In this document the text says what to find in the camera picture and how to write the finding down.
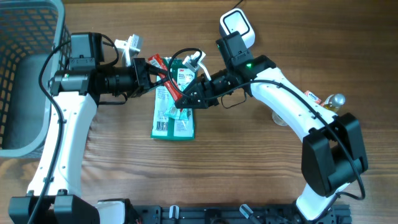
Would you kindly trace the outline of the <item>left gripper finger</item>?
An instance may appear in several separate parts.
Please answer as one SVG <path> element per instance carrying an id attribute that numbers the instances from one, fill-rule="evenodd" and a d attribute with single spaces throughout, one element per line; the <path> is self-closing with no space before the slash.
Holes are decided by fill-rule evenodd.
<path id="1" fill-rule="evenodd" d="M 161 78 L 159 81 L 152 83 L 151 90 L 155 90 L 158 86 L 164 85 L 169 79 L 168 78 Z"/>
<path id="2" fill-rule="evenodd" d="M 168 71 L 154 65 L 146 65 L 146 69 L 150 75 L 167 75 Z"/>

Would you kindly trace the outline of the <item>green glove package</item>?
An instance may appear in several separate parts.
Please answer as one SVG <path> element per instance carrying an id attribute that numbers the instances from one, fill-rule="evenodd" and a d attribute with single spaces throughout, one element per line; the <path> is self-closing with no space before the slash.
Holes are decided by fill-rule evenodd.
<path id="1" fill-rule="evenodd" d="M 196 74 L 184 66 L 179 58 L 173 61 L 170 71 L 180 90 L 184 90 L 196 77 Z M 177 109 L 172 95 L 163 85 L 155 90 L 154 118 L 150 136 L 154 139 L 171 141 L 193 140 L 195 138 L 193 110 Z"/>

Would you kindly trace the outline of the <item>green lid jar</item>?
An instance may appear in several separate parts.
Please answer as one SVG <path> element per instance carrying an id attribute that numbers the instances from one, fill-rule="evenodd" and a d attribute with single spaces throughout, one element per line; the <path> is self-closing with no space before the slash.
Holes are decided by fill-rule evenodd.
<path id="1" fill-rule="evenodd" d="M 272 119 L 279 126 L 287 126 L 287 123 L 275 111 L 272 112 Z"/>

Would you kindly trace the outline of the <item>red tissue pack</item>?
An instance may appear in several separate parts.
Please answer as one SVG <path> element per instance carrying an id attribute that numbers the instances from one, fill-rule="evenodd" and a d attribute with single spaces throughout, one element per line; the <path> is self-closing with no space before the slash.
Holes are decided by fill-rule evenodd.
<path id="1" fill-rule="evenodd" d="M 312 93 L 309 90 L 307 90 L 304 94 L 318 105 L 322 102 L 321 99 L 319 99 L 319 97 L 317 97 L 314 93 Z"/>

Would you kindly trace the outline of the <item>yellow oil bottle grey cap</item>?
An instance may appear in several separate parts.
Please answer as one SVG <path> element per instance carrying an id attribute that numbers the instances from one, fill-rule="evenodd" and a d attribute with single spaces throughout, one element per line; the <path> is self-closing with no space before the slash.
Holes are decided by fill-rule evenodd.
<path id="1" fill-rule="evenodd" d="M 322 106 L 330 111 L 337 112 L 346 102 L 343 94 L 337 93 L 330 95 L 323 103 Z"/>

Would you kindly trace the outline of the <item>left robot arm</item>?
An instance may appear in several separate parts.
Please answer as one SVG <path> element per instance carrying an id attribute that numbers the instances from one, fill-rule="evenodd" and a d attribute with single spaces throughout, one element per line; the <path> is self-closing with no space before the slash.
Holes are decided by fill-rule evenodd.
<path id="1" fill-rule="evenodd" d="M 74 33 L 67 41 L 68 65 L 55 72 L 44 95 L 52 105 L 44 150 L 23 197 L 11 198 L 14 223 L 139 223 L 128 199 L 94 205 L 81 197 L 81 167 L 91 122 L 100 96 L 139 97 L 170 80 L 169 69 L 156 67 L 131 52 L 128 43 L 104 34 Z"/>

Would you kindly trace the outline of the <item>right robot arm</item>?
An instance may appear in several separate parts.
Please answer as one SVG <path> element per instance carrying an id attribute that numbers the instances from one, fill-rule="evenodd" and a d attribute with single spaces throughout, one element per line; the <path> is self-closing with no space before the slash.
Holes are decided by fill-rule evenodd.
<path id="1" fill-rule="evenodd" d="M 216 44 L 226 68 L 189 83 L 175 106 L 207 109 L 242 88 L 276 112 L 302 142 L 301 171 L 307 184 L 295 207 L 307 223 L 323 218 L 342 195 L 364 199 L 361 174 L 368 169 L 368 158 L 359 121 L 351 113 L 338 116 L 316 104 L 271 59 L 253 57 L 238 31 Z"/>

